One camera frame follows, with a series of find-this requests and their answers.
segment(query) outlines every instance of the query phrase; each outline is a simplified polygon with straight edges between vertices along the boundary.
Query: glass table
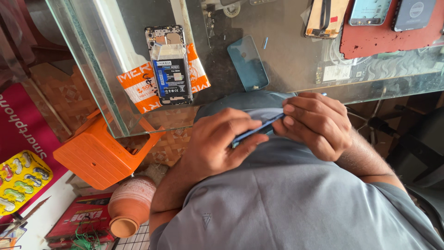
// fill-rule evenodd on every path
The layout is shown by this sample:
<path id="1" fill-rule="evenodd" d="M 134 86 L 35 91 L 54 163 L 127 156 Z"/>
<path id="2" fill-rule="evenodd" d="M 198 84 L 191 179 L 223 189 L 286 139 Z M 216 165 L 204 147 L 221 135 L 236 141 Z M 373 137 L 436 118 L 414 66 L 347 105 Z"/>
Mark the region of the glass table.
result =
<path id="1" fill-rule="evenodd" d="M 325 92 L 344 104 L 444 90 L 444 39 L 336 65 L 344 61 L 340 36 L 336 41 L 303 36 L 302 14 L 311 0 L 46 1 L 115 138 L 190 127 L 200 105 L 245 92 L 227 48 L 246 36 L 256 44 L 267 90 Z M 211 87 L 194 94 L 192 105 L 141 114 L 116 76 L 150 60 L 144 28 L 168 24 L 184 27 Z"/>

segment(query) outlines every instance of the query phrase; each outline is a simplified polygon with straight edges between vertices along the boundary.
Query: black chair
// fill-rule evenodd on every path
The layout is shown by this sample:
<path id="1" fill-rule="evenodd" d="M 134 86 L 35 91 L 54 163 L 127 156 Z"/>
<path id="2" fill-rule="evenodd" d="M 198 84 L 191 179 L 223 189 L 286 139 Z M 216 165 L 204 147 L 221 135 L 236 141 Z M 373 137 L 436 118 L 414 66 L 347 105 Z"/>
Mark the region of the black chair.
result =
<path id="1" fill-rule="evenodd" d="M 377 117 L 368 125 L 398 138 L 386 161 L 444 237 L 444 107 L 424 115 L 402 136 Z"/>

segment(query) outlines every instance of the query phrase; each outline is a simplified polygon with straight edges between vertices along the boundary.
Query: hand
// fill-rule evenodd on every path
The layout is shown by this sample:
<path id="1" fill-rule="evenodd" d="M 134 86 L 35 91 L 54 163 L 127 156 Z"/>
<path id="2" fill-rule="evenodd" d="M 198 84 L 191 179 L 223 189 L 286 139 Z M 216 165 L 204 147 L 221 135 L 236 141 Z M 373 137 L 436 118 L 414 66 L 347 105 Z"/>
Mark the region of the hand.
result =
<path id="1" fill-rule="evenodd" d="M 275 134 L 304 142 L 323 161 L 336 161 L 352 146 L 347 109 L 319 93 L 300 93 L 283 101 L 283 120 L 273 123 Z"/>
<path id="2" fill-rule="evenodd" d="M 254 134 L 235 149 L 228 146 L 235 136 L 261 125 L 261 121 L 252 120 L 249 114 L 230 108 L 200 118 L 193 125 L 193 136 L 179 163 L 200 179 L 234 169 L 257 145 L 268 141 L 268 136 Z"/>

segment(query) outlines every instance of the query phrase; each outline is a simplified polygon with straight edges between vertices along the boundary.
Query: battery label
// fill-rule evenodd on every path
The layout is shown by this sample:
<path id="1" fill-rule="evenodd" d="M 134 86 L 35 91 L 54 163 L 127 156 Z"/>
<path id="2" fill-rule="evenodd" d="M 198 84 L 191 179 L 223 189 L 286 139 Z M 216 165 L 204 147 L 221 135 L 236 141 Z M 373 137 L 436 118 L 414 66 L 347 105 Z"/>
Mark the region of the battery label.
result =
<path id="1" fill-rule="evenodd" d="M 161 97 L 188 95 L 183 59 L 153 60 Z"/>

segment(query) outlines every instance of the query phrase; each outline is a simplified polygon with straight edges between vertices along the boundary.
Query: wire rack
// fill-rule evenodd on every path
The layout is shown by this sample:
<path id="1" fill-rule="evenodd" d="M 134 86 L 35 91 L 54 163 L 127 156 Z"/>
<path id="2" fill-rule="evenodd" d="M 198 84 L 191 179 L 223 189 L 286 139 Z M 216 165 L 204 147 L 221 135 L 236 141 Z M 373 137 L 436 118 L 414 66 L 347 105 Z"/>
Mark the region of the wire rack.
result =
<path id="1" fill-rule="evenodd" d="M 136 234 L 129 238 L 120 238 L 115 250 L 149 250 L 150 222 L 143 223 Z"/>

